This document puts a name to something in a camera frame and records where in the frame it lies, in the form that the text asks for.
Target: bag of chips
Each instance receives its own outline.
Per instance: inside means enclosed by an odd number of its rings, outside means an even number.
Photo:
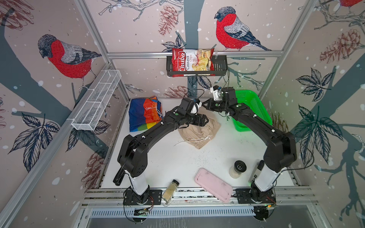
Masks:
[[[214,70],[212,55],[214,49],[172,49],[173,71],[205,71]],[[173,77],[194,76],[195,74],[174,74]]]

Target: robotic arm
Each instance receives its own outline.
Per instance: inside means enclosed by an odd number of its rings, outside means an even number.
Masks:
[[[199,107],[203,106],[210,111],[226,112],[227,115],[249,127],[265,142],[267,149],[264,154],[264,166],[260,167],[260,174],[252,182],[250,194],[255,202],[261,202],[261,199],[270,194],[280,173],[297,159],[293,134],[272,127],[246,104],[237,103],[235,90],[232,87],[223,88],[221,91],[218,86],[212,89],[214,99],[210,98],[202,103],[198,99],[183,98],[181,104],[168,111],[158,124],[135,137],[126,136],[118,155],[121,168],[113,182],[119,186],[123,176],[128,174],[134,197],[140,204],[146,202],[149,197],[149,186],[143,171],[147,166],[149,149],[165,135],[184,124],[198,126],[207,124],[206,116],[197,114]]]

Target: salt shaker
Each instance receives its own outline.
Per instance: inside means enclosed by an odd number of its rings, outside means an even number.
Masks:
[[[166,204],[170,203],[170,200],[174,193],[176,192],[177,187],[179,186],[179,182],[177,180],[172,180],[172,182],[167,187],[166,191],[162,195],[162,199],[165,200]]]
[[[240,177],[241,173],[243,173],[244,171],[246,171],[246,169],[247,169],[246,164],[243,161],[238,160],[229,169],[229,175],[232,178],[237,179],[237,178]]]

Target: black lid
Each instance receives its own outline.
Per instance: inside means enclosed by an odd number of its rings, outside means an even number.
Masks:
[[[243,161],[236,161],[234,163],[234,170],[238,173],[243,173],[246,171],[247,167],[246,164]]]
[[[179,182],[177,180],[172,180],[172,182],[174,182],[175,184],[177,184],[179,186]]]

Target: bird head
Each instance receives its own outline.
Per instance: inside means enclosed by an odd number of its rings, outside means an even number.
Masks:
[[[38,49],[39,49],[39,53],[41,54],[42,58],[44,58],[46,56],[48,58],[53,57],[51,45],[56,40],[57,40],[56,37],[49,35],[49,34],[46,34],[39,39]]]
[[[236,11],[231,6],[225,6],[218,10],[218,12],[215,14],[214,19],[217,19],[219,22],[221,22],[228,14],[235,14]]]

